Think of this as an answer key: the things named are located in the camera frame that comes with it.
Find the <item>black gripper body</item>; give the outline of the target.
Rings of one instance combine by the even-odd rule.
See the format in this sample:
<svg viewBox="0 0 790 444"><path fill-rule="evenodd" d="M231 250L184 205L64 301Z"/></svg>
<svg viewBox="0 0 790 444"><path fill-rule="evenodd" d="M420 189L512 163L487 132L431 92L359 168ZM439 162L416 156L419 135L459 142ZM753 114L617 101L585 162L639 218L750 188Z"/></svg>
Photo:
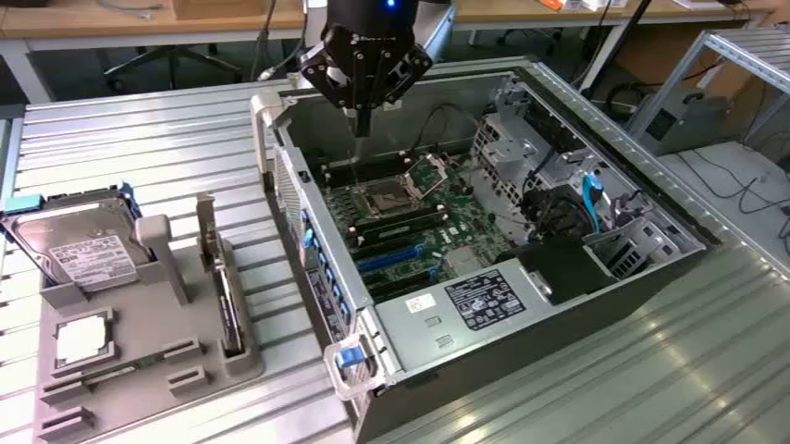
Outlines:
<svg viewBox="0 0 790 444"><path fill-rule="evenodd" d="M335 60L354 60L355 52L400 59L415 46L418 1L336 0L327 2L322 40Z"/></svg>

